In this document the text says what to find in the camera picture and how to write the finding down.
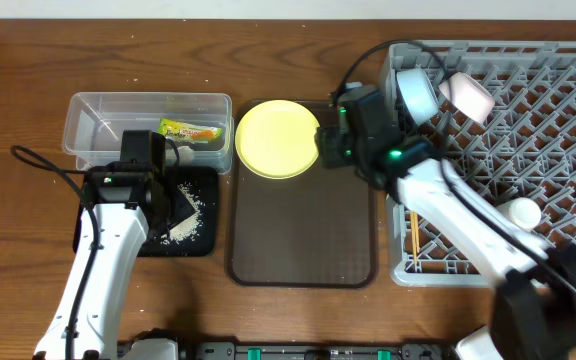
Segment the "yellow plate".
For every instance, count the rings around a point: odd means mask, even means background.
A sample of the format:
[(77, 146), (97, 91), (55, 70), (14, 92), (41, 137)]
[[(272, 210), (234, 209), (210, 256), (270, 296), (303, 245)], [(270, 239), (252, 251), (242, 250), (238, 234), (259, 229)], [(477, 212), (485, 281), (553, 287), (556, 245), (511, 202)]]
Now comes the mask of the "yellow plate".
[(252, 106), (239, 120), (235, 148), (251, 172), (283, 180), (308, 170), (318, 159), (316, 116), (294, 101), (270, 100)]

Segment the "light blue bowl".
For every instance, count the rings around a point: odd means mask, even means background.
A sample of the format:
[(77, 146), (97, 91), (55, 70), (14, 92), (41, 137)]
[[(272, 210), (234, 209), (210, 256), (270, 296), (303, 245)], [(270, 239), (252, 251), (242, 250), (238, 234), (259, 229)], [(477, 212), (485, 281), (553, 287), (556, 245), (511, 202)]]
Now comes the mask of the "light blue bowl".
[(414, 68), (396, 75), (397, 85), (410, 117), (419, 126), (439, 112), (439, 104), (432, 84), (424, 70)]

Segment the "wooden chopstick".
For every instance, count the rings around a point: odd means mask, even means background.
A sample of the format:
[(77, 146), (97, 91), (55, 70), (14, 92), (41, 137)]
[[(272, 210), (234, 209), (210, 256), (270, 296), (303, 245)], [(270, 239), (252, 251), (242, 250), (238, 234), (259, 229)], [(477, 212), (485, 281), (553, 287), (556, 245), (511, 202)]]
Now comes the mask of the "wooden chopstick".
[(412, 231), (412, 241), (413, 241), (413, 251), (414, 251), (414, 263), (417, 263), (418, 255), (420, 252), (420, 242), (419, 242), (419, 220), (418, 214), (416, 212), (411, 212), (411, 231)]
[(411, 241), (414, 261), (417, 261), (419, 252), (418, 216), (414, 211), (410, 211)]

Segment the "pink bowl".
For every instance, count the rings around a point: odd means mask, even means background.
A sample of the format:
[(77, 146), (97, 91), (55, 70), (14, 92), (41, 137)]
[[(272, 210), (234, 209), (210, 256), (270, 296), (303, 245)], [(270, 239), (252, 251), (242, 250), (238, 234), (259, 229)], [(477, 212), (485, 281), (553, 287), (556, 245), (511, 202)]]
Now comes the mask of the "pink bowl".
[(438, 88), (461, 113), (477, 123), (483, 123), (495, 105), (492, 95), (463, 72), (455, 73)]

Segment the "green orange snack wrapper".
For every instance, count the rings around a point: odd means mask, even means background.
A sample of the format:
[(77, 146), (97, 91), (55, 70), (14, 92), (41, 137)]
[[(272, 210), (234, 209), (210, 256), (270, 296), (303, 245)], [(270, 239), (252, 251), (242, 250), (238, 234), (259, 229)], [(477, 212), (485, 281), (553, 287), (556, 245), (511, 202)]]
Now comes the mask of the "green orange snack wrapper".
[(162, 118), (158, 132), (175, 142), (204, 144), (216, 141), (222, 135), (223, 129)]

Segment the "white green cup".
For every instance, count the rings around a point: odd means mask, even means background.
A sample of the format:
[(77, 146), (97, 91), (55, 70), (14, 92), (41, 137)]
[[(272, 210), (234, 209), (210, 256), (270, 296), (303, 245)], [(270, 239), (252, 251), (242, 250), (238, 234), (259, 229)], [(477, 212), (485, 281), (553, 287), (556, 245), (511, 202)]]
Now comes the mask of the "white green cup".
[(534, 200), (526, 197), (507, 201), (498, 205), (496, 209), (513, 224), (526, 231), (532, 231), (541, 221), (541, 208)]

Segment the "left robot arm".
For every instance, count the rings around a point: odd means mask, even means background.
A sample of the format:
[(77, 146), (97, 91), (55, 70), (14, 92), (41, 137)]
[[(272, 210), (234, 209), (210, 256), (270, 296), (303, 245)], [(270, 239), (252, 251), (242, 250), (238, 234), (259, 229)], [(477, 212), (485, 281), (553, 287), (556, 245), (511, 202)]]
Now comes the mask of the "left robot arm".
[(142, 246), (195, 210), (166, 173), (165, 136), (127, 130), (119, 160), (90, 169), (75, 189), (79, 240), (66, 287), (36, 359), (115, 359), (121, 313)]

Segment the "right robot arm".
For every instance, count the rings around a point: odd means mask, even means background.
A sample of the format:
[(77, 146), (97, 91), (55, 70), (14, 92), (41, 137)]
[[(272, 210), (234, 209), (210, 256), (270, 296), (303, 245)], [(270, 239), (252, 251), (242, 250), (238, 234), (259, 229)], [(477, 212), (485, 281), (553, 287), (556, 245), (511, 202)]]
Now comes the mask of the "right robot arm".
[(460, 340), (453, 358), (567, 358), (576, 348), (576, 246), (556, 248), (504, 217), (442, 150), (403, 134), (376, 86), (339, 87), (330, 105), (338, 122), (315, 135), (324, 166), (354, 167), (427, 220), (494, 291), (490, 324)]

